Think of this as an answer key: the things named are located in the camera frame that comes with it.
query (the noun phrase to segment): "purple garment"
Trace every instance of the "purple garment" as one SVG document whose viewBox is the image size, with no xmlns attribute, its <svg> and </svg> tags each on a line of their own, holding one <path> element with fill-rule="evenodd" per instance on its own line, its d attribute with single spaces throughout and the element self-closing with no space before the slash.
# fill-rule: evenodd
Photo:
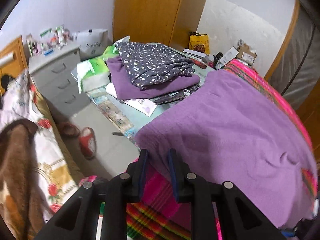
<svg viewBox="0 0 320 240">
<path fill-rule="evenodd" d="M 167 152 L 175 148 L 192 172 L 234 182 L 278 228 L 311 218 L 301 168 L 317 174 L 312 152 L 286 114 L 232 73 L 210 72 L 202 88 L 145 125 L 135 141 L 168 179 Z"/>
<path fill-rule="evenodd" d="M 131 84 L 130 78 L 119 56 L 109 58 L 107 60 L 107 66 L 111 73 L 111 81 L 115 86 L 117 98 L 121 100 L 155 98 L 191 87 L 200 82 L 198 75 L 192 75 L 191 77 L 178 76 L 165 83 L 148 86 L 147 89 L 141 91 L 138 87 Z"/>
</svg>

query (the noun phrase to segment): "slipper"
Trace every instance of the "slipper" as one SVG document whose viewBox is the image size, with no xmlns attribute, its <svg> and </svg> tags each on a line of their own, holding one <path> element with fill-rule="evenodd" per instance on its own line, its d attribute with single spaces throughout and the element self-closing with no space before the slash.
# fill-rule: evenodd
<svg viewBox="0 0 320 240">
<path fill-rule="evenodd" d="M 79 144 L 82 154 L 87 160 L 90 160 L 95 156 L 97 142 L 92 128 L 86 127 L 81 131 L 79 136 Z"/>
<path fill-rule="evenodd" d="M 61 135 L 65 137 L 75 138 L 78 137 L 80 131 L 78 127 L 69 122 L 62 122 L 57 125 L 58 131 Z"/>
</svg>

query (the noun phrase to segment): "brown fleece blanket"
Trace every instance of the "brown fleece blanket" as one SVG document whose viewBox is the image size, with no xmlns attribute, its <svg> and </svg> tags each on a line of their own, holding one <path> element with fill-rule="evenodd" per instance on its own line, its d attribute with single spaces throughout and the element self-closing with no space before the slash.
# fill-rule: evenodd
<svg viewBox="0 0 320 240">
<path fill-rule="evenodd" d="M 0 215 L 17 240 L 33 239 L 44 225 L 42 200 L 32 178 L 31 140 L 38 126 L 21 119 L 0 133 Z"/>
</svg>

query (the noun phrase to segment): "barcode label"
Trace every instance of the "barcode label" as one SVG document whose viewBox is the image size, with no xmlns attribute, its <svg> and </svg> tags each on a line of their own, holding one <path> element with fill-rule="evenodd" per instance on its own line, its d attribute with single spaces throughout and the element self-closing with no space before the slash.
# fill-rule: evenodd
<svg viewBox="0 0 320 240">
<path fill-rule="evenodd" d="M 242 59 L 249 62 L 250 64 L 253 64 L 254 61 L 254 57 L 245 52 L 242 54 Z"/>
</svg>

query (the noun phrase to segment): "white plastic bag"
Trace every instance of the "white plastic bag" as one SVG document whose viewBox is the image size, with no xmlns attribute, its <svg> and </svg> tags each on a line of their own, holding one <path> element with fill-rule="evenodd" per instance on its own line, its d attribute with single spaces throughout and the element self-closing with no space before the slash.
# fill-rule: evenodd
<svg viewBox="0 0 320 240">
<path fill-rule="evenodd" d="M 73 40 L 80 45 L 80 58 L 87 60 L 103 54 L 108 46 L 108 30 L 91 29 L 73 34 Z"/>
</svg>

